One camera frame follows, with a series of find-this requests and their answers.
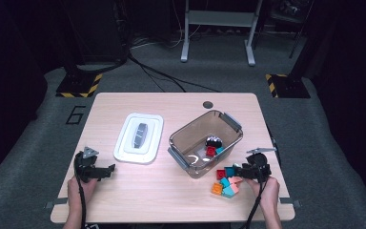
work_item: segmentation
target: colored block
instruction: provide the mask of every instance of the colored block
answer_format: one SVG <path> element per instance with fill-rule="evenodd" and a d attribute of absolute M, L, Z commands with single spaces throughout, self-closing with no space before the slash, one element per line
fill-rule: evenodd
<path fill-rule="evenodd" d="M 231 183 L 231 184 L 237 184 L 237 183 L 240 183 L 242 182 L 242 177 L 228 177 L 228 181 Z"/>
<path fill-rule="evenodd" d="M 230 185 L 231 185 L 231 183 L 225 178 L 225 177 L 223 177 L 220 181 L 219 181 L 219 183 L 220 184 L 222 184 L 222 186 L 224 187 L 224 188 L 226 188 L 226 187 L 229 187 Z"/>
<path fill-rule="evenodd" d="M 217 170 L 216 171 L 216 179 L 220 180 L 223 177 L 225 177 L 227 174 L 225 173 L 225 170 Z"/>
<path fill-rule="evenodd" d="M 218 149 L 215 150 L 215 152 L 219 155 L 221 154 L 221 152 L 224 151 L 224 147 L 219 147 Z"/>
<path fill-rule="evenodd" d="M 234 176 L 234 167 L 225 167 L 225 173 L 227 177 L 233 177 Z"/>
<path fill-rule="evenodd" d="M 207 156 L 215 156 L 215 147 L 213 146 L 207 146 Z"/>
<path fill-rule="evenodd" d="M 213 184 L 213 189 L 211 190 L 212 193 L 216 194 L 216 195 L 221 195 L 222 194 L 222 184 L 220 183 L 214 183 Z"/>
<path fill-rule="evenodd" d="M 231 184 L 230 187 L 235 194 L 237 194 L 239 192 L 239 188 L 236 186 L 236 184 Z"/>
<path fill-rule="evenodd" d="M 234 194 L 235 194 L 235 192 L 231 186 L 226 187 L 222 190 L 222 196 L 225 198 L 232 198 L 234 196 Z"/>

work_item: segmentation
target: transparent storage box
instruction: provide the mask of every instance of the transparent storage box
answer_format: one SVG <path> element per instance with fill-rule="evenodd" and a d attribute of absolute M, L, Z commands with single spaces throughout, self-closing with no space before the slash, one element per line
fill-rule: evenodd
<path fill-rule="evenodd" d="M 222 140 L 222 148 L 215 156 L 207 156 L 209 136 Z M 228 114 L 209 111 L 173 133 L 169 139 L 169 153 L 190 177 L 200 178 L 219 161 L 226 158 L 243 137 L 242 127 Z"/>

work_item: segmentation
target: metal stand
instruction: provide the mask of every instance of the metal stand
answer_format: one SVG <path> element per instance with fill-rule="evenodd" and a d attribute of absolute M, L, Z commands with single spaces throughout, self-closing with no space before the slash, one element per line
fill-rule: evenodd
<path fill-rule="evenodd" d="M 187 62 L 189 55 L 189 25 L 208 25 L 208 26 L 232 26 L 232 27 L 249 27 L 249 39 L 245 40 L 245 49 L 248 56 L 248 64 L 255 65 L 254 52 L 252 50 L 252 40 L 254 38 L 254 30 L 263 0 L 257 1 L 254 12 L 226 12 L 226 11 L 206 11 L 206 10 L 189 10 L 189 0 L 186 0 L 185 27 L 184 27 L 184 43 L 181 55 L 181 61 Z"/>

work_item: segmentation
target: blue block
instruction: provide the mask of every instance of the blue block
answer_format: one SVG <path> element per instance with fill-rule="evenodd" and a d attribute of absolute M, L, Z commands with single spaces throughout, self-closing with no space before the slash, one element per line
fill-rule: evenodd
<path fill-rule="evenodd" d="M 221 152 L 224 151 L 224 147 L 219 147 L 218 149 L 215 150 L 215 152 L 219 155 L 221 154 Z"/>
<path fill-rule="evenodd" d="M 231 183 L 225 177 L 223 177 L 219 182 L 222 184 L 222 186 L 224 186 L 224 188 L 231 185 Z"/>
<path fill-rule="evenodd" d="M 234 176 L 234 167 L 225 167 L 225 174 L 227 177 Z"/>
<path fill-rule="evenodd" d="M 234 190 L 231 186 L 228 186 L 222 190 L 222 196 L 225 198 L 232 198 L 234 196 Z"/>

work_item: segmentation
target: yellow black hazard tape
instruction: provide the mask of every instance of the yellow black hazard tape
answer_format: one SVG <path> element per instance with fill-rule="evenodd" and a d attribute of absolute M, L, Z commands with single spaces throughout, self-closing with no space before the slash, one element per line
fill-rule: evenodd
<path fill-rule="evenodd" d="M 277 89 L 273 82 L 274 76 L 287 77 L 287 74 L 266 74 L 267 83 L 269 84 L 270 93 L 273 97 L 278 97 Z"/>
<path fill-rule="evenodd" d="M 94 79 L 91 88 L 86 93 L 73 93 L 73 92 L 66 92 L 66 93 L 57 93 L 55 96 L 58 97 L 92 97 L 94 92 L 97 90 L 97 86 L 99 85 L 100 79 L 102 78 L 103 74 L 99 74 Z"/>

